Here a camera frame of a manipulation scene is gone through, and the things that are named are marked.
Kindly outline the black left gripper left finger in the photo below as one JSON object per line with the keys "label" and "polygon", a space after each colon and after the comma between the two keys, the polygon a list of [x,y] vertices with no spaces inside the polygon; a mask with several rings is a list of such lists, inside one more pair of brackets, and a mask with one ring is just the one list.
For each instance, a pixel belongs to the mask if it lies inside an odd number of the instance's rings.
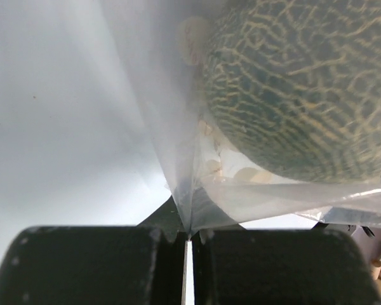
{"label": "black left gripper left finger", "polygon": [[168,199],[136,226],[30,226],[0,264],[0,304],[182,304],[187,235]]}

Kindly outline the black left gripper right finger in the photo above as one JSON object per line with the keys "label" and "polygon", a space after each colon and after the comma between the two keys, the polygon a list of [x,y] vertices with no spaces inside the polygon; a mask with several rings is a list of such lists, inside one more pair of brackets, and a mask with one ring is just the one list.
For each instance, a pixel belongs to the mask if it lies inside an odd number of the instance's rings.
{"label": "black left gripper right finger", "polygon": [[243,229],[192,195],[196,304],[381,304],[356,242],[333,229]]}

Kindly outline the green netted fake melon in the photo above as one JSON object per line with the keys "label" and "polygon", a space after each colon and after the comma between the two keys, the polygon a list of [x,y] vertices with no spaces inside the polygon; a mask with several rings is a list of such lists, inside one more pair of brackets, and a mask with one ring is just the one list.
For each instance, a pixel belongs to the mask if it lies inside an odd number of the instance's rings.
{"label": "green netted fake melon", "polygon": [[226,1],[199,71],[251,162],[305,182],[381,176],[381,1]]}

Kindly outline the clear zip top bag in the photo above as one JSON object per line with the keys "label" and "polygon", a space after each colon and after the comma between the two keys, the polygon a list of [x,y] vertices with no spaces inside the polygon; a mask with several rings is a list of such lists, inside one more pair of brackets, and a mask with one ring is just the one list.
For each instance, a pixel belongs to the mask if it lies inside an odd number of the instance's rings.
{"label": "clear zip top bag", "polygon": [[381,1],[102,1],[184,228],[381,228]]}

